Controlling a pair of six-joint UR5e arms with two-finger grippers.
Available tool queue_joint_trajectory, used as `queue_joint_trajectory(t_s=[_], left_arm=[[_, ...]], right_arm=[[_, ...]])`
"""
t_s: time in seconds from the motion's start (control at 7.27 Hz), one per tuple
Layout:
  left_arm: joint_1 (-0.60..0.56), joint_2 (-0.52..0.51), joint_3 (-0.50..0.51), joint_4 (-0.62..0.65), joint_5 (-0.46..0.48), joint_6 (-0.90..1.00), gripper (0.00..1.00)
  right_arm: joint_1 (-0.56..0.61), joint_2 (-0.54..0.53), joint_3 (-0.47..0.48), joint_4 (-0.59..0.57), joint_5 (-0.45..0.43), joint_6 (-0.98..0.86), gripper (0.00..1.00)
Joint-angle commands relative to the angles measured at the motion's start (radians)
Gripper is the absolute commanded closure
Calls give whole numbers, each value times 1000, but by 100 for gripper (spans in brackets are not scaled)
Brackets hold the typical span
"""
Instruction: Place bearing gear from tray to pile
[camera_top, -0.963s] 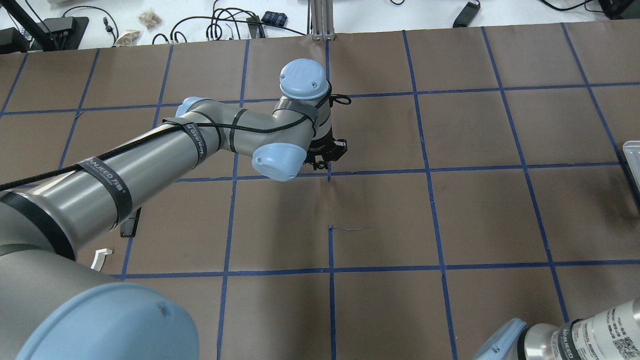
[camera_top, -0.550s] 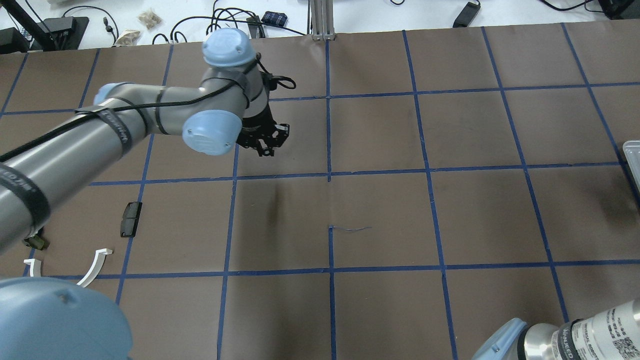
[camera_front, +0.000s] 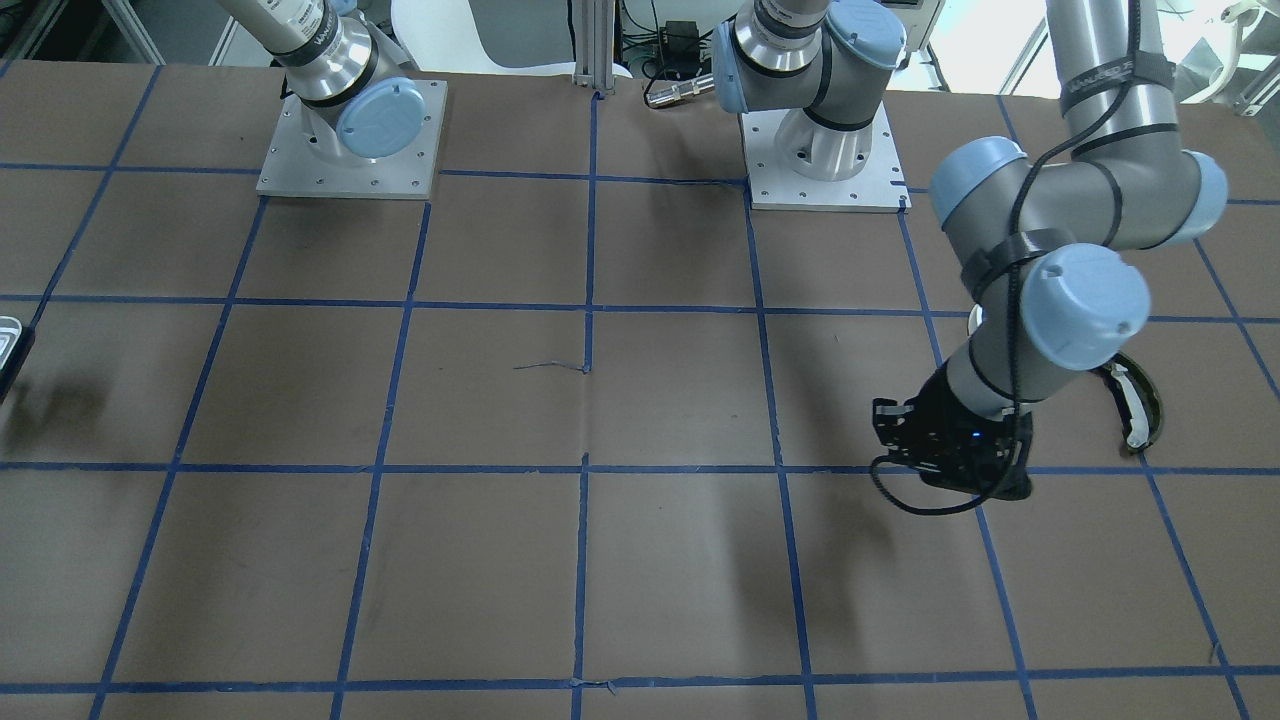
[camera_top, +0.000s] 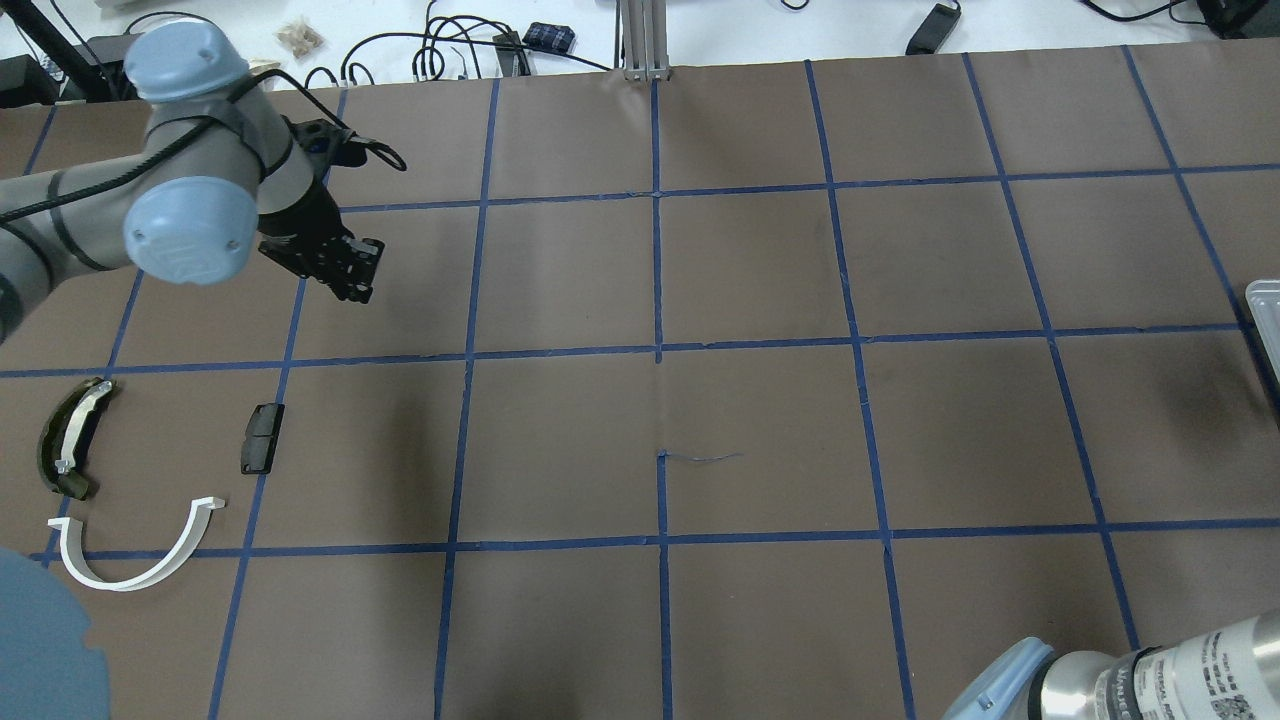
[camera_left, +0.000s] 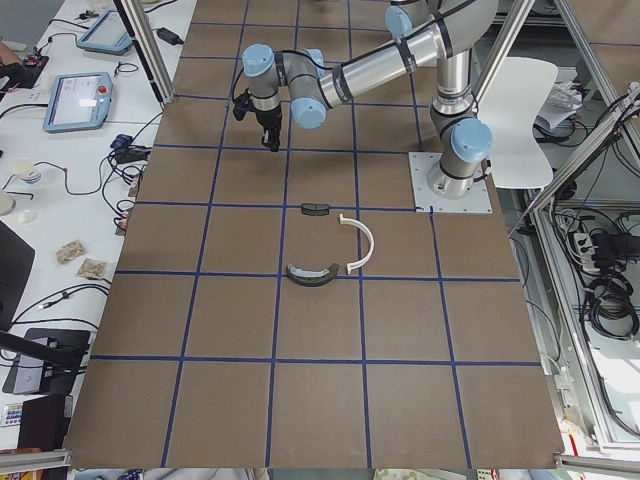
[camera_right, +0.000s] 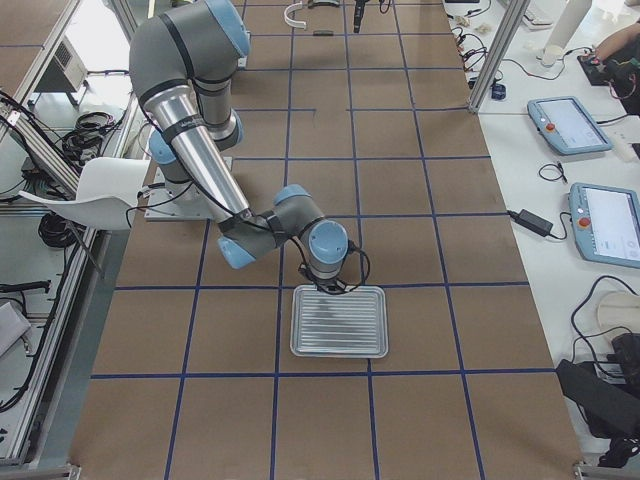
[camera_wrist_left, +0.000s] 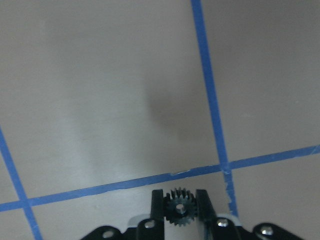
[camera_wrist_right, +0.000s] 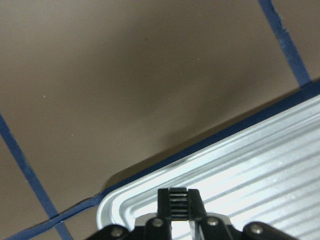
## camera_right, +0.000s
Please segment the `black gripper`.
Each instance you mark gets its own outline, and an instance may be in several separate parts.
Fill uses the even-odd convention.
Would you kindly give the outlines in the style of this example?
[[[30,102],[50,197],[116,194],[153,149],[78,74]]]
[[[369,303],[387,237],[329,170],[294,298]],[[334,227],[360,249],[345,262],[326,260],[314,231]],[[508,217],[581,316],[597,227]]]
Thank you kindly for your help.
[[[345,292],[346,284],[338,277],[320,278],[315,277],[316,289],[321,292]]]

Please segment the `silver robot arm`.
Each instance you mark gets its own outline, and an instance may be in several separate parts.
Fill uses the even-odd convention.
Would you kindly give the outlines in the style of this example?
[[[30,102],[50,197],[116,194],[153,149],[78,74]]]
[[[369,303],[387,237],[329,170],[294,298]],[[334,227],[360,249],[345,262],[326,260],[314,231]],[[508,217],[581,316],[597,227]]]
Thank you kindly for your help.
[[[153,117],[183,173],[204,195],[227,263],[240,269],[298,239],[301,274],[330,295],[347,292],[339,278],[353,252],[346,229],[329,220],[297,184],[271,209],[254,214],[221,154],[240,141],[230,106],[231,78],[250,52],[249,34],[229,1],[196,1],[142,23],[129,50],[129,72],[141,108]]]

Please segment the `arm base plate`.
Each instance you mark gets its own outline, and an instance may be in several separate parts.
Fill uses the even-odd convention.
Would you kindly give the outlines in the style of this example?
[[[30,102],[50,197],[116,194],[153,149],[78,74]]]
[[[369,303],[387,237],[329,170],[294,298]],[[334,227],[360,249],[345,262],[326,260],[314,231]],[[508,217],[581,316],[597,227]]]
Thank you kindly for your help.
[[[229,217],[192,182],[189,173],[178,160],[161,163],[153,160],[155,170],[149,193],[145,218],[149,221],[196,221],[212,219],[216,222]]]

